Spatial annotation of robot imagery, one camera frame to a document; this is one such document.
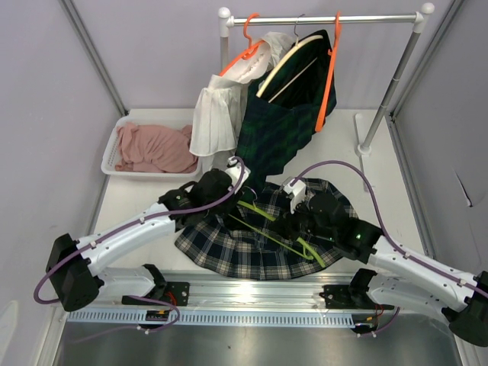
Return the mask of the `lime green hanger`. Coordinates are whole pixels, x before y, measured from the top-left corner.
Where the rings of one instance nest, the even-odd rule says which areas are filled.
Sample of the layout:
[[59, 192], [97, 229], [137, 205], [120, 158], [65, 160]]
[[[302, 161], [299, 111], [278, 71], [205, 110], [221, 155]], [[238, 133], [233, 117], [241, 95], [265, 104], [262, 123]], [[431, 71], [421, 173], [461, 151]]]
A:
[[304, 239], [295, 234], [291, 235], [286, 234], [285, 232], [280, 233], [275, 225], [277, 223], [277, 218], [256, 207], [255, 204], [249, 204], [245, 201], [238, 201], [237, 204], [239, 207], [244, 207], [247, 209], [248, 212], [253, 212], [255, 215], [262, 217], [262, 222], [267, 220], [268, 223], [262, 224], [259, 227], [254, 227], [250, 223], [244, 221], [245, 217], [238, 217], [238, 214], [240, 213], [239, 210], [237, 210], [236, 213], [230, 213], [229, 217], [233, 218], [238, 223], [244, 225], [255, 233], [265, 237], [275, 244], [278, 244], [287, 251], [294, 253], [295, 255], [298, 255], [299, 257], [308, 261], [316, 261], [321, 268], [326, 267], [326, 263], [322, 257]]

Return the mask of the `navy white plaid skirt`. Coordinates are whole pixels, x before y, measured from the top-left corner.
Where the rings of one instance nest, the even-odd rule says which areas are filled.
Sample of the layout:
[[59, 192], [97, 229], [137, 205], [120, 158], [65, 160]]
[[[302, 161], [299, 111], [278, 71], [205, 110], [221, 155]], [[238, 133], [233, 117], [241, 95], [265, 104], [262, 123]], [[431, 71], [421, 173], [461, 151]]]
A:
[[[289, 202], [280, 187], [268, 182], [253, 204], [275, 218], [289, 210]], [[244, 207], [238, 217], [254, 227], [268, 223]], [[184, 228], [175, 240], [175, 247], [196, 265], [217, 274], [256, 281], [277, 281], [301, 278], [320, 272], [342, 259], [331, 243], [310, 235], [304, 239], [326, 263], [321, 268], [316, 261], [308, 261], [287, 251], [278, 244], [248, 229], [228, 216], [213, 216], [194, 226]]]

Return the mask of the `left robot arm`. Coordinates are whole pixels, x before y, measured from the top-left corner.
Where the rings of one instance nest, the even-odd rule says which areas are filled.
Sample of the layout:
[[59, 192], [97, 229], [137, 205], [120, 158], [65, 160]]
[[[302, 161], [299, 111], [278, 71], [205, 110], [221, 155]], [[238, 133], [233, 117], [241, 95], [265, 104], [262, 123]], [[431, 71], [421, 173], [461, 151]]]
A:
[[155, 265], [128, 269], [113, 268], [113, 263], [212, 215], [229, 213], [249, 173], [242, 165], [224, 171], [212, 169], [199, 181], [166, 192], [142, 213], [111, 229], [80, 239], [69, 234], [58, 237], [46, 268], [58, 303], [67, 312], [96, 300], [124, 305], [156, 305], [161, 301], [174, 304], [175, 296]]

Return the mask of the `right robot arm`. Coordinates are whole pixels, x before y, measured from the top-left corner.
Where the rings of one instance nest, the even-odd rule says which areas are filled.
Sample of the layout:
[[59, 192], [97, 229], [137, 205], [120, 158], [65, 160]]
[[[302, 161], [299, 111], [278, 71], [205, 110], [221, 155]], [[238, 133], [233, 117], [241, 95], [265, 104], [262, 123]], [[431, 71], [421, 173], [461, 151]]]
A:
[[291, 233], [305, 229], [340, 255], [364, 263], [348, 286], [356, 307], [404, 307], [437, 319], [460, 339], [487, 345], [487, 273], [460, 271], [391, 239], [384, 229], [350, 217], [332, 194], [286, 189], [290, 209], [284, 218]]

